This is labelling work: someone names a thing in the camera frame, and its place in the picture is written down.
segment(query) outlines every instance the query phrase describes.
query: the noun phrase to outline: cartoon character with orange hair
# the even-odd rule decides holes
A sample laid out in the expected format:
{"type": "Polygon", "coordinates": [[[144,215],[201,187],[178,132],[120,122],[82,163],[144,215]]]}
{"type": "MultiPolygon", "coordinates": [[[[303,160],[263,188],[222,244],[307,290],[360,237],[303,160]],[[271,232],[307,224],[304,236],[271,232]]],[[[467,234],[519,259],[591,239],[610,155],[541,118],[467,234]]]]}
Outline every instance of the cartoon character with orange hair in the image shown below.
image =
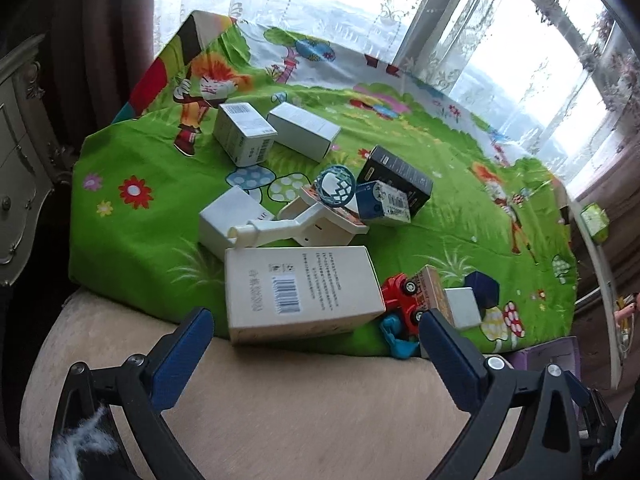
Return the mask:
{"type": "Polygon", "coordinates": [[[237,74],[215,52],[203,52],[192,61],[185,78],[174,89],[174,101],[182,104],[180,132],[174,146],[186,156],[195,154],[196,135],[209,108],[218,108],[228,97],[251,86],[251,78],[237,74]]]}
{"type": "Polygon", "coordinates": [[[522,230],[522,222],[520,222],[520,218],[518,218],[518,214],[515,209],[512,207],[510,200],[507,197],[507,194],[504,192],[502,188],[502,179],[496,175],[493,171],[489,170],[484,164],[480,164],[479,162],[474,162],[471,165],[471,171],[476,176],[480,182],[484,184],[484,188],[486,192],[489,194],[494,204],[500,207],[511,219],[511,252],[513,254],[520,254],[520,248],[518,247],[517,238],[519,237],[531,254],[533,261],[535,264],[538,264],[533,251],[531,250],[531,243],[527,238],[527,235],[522,230]]]}

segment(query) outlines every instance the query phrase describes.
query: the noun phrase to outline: red toy car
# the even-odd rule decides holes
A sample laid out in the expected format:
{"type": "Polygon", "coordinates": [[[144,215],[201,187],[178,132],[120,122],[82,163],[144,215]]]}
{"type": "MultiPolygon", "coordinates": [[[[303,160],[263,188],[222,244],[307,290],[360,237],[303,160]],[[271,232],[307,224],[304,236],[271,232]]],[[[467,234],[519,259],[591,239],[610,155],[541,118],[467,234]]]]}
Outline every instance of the red toy car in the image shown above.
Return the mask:
{"type": "Polygon", "coordinates": [[[418,292],[417,283],[401,273],[387,278],[380,289],[386,312],[399,310],[398,314],[401,314],[402,322],[409,335],[418,337],[418,323],[425,310],[419,308],[415,297],[418,292]]]}

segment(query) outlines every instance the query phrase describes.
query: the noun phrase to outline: orange hair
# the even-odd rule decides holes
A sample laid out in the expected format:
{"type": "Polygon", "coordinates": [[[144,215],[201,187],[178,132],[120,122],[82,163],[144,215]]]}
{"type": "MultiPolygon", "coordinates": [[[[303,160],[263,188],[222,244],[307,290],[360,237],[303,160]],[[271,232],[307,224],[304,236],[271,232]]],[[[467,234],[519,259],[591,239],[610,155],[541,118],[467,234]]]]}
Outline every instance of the orange hair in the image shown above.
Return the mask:
{"type": "Polygon", "coordinates": [[[226,60],[215,52],[203,52],[191,61],[191,73],[196,77],[207,76],[215,81],[233,81],[239,90],[251,88],[251,77],[237,74],[226,60]]]}
{"type": "Polygon", "coordinates": [[[489,170],[484,164],[480,164],[479,162],[474,162],[471,164],[471,171],[478,177],[479,180],[483,182],[488,182],[493,180],[494,182],[498,182],[502,184],[502,179],[496,175],[493,171],[489,170]]]}

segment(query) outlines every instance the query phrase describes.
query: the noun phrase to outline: cartoon tree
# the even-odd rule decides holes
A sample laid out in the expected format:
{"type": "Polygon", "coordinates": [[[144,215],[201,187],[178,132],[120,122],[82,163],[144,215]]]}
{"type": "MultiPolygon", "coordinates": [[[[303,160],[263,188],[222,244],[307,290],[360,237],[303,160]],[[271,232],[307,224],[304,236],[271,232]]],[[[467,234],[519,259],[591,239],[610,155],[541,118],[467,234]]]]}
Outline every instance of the cartoon tree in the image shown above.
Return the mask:
{"type": "Polygon", "coordinates": [[[286,32],[277,27],[271,27],[264,31],[264,39],[270,43],[286,46],[287,56],[284,58],[284,70],[277,65],[273,66],[273,78],[276,83],[286,83],[298,66],[297,57],[303,57],[309,61],[333,61],[335,52],[328,41],[306,36],[296,32],[286,32]]]}

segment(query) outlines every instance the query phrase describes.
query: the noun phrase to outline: cartoon print bedsheet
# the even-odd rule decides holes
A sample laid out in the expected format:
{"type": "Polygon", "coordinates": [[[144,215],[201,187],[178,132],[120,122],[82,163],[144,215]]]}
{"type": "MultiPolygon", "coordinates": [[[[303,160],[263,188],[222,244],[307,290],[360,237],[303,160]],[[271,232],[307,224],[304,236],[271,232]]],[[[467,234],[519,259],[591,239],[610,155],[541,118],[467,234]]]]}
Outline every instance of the cartoon print bedsheet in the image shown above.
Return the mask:
{"type": "MultiPolygon", "coordinates": [[[[482,352],[569,332],[575,260],[553,176],[394,66],[318,38],[197,12],[117,120],[86,139],[74,171],[70,275],[99,294],[175,322],[206,306],[216,335],[227,337],[223,263],[197,244],[198,212],[240,186],[276,214],[321,170],[344,164],[357,174],[381,144],[434,187],[411,225],[373,225],[353,241],[369,248],[379,279],[425,264],[444,286],[461,286],[473,270],[494,277],[500,303],[464,333],[482,352]],[[265,163],[238,169],[212,129],[220,103],[243,101],[264,116],[291,102],[341,131],[321,164],[275,144],[265,163]]],[[[388,354],[377,321],[279,346],[388,354]]]]}

